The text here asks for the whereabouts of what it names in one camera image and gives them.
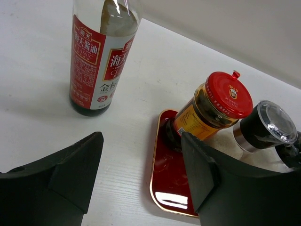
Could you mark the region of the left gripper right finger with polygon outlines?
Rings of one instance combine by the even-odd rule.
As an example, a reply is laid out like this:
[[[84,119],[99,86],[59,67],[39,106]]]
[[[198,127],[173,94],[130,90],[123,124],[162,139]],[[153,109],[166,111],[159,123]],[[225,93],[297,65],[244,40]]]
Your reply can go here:
[[[182,154],[203,226],[298,226],[301,171],[279,173],[226,155],[184,132]]]

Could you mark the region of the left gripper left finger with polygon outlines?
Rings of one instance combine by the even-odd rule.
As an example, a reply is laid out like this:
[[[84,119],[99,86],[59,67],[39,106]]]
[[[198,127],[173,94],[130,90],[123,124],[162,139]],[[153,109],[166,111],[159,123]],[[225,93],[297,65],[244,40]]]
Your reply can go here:
[[[103,135],[0,175],[2,226],[80,226],[88,212]]]

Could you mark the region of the black cap pepper grinder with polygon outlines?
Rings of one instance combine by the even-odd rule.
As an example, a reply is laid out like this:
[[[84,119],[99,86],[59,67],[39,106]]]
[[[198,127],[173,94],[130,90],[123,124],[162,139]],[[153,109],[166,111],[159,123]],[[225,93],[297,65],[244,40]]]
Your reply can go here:
[[[290,116],[268,100],[260,101],[249,116],[206,143],[265,170],[288,173],[301,168],[301,133]]]

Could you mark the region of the red lid sauce jar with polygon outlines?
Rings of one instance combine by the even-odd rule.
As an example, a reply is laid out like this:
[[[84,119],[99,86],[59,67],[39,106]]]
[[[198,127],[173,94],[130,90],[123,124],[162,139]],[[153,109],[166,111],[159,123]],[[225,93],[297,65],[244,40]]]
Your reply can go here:
[[[253,110],[253,101],[239,77],[237,71],[233,74],[210,74],[196,89],[190,101],[165,123],[166,144],[181,152],[184,132],[204,141],[249,116]]]

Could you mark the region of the soy sauce bottle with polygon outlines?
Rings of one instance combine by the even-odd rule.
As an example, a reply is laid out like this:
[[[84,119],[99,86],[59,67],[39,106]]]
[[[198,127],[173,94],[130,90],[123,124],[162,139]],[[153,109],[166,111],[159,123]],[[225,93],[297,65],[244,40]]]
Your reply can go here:
[[[95,117],[111,105],[142,19],[139,0],[75,0],[72,9],[70,103]]]

